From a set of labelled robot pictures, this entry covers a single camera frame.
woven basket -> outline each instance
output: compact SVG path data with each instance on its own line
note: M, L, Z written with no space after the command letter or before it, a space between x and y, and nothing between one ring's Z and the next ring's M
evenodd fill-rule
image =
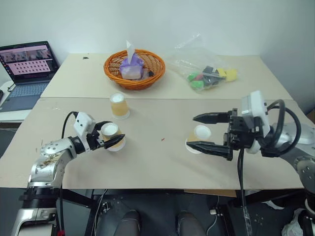
M122 64L122 61L127 58L126 50L111 55L104 64L105 74L120 86L130 90L146 89L154 84L154 82L161 78L165 73L165 63L159 56L140 49L136 49L136 53L143 60L144 68L147 68L154 73L152 77L141 81L124 80L122 78L119 67Z

white wall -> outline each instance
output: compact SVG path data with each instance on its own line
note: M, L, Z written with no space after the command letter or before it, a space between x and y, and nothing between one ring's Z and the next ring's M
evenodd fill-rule
M201 33L217 54L261 55L307 111L314 14L314 0L0 0L0 46L48 40L61 63L70 52L116 52L126 39L163 54Z

black floor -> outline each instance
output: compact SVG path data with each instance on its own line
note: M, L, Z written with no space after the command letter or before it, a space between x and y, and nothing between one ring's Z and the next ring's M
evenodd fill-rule
M14 132L0 130L0 157L10 143ZM77 190L76 192L89 196L91 191ZM0 235L10 235L16 213L21 207L18 201L23 194L22 189L0 188L0 212L4 217L0 221ZM104 197L111 209L104 213L98 222L97 235L112 236L122 216L130 209L136 209L141 215L142 236L176 236L176 215L181 210L193 213L206 230L215 219L209 214L209 209L217 203L217 196L197 194L120 194ZM220 197L220 204L226 203L230 198ZM254 204L248 207L253 236L280 236L281 229L290 222L293 208L274 210L266 204ZM84 235L89 217L89 209L71 203L64 203L64 223L67 236ZM230 214L236 236L244 236L244 220L242 210L230 209ZM209 231L208 236L223 236L220 218Z

clear plastic bag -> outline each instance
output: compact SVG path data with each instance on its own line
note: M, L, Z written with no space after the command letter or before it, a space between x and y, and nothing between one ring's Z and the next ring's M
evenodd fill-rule
M238 78L238 71L210 52L199 34L176 46L165 61L168 68L185 78L196 91Z

paper cup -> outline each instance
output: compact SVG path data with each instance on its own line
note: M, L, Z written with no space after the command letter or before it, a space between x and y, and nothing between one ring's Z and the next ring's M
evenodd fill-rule
M101 133L102 133L104 141L108 141L112 137L119 135L119 134L122 134L118 125L116 125L115 123L112 123L112 122L104 124L101 128ZM124 137L122 140L119 141L119 143L109 147L107 150L119 151L120 149L122 149L125 146L125 144L126 144L126 139Z
M207 126L204 125L197 125L193 131L189 134L188 138L185 140L185 147L188 151L194 154L200 154L201 152L192 149L189 147L186 142L193 142L193 141L208 141L211 136L211 131Z
M130 110L124 96L121 93L111 95L110 104L114 118L126 119L129 117Z

